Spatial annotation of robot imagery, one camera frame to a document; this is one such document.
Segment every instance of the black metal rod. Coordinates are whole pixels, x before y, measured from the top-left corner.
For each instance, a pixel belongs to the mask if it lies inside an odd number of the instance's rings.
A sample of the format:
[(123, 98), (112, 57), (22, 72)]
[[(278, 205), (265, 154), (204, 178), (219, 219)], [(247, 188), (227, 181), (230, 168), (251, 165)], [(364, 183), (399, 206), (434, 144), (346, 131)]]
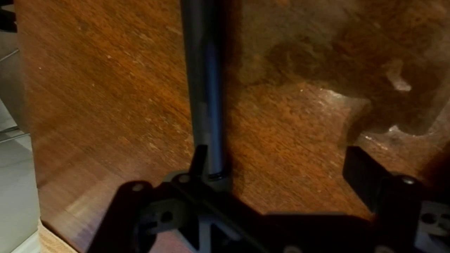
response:
[(222, 178), (219, 5), (216, 0), (181, 0), (181, 18), (194, 144), (208, 147), (205, 176)]

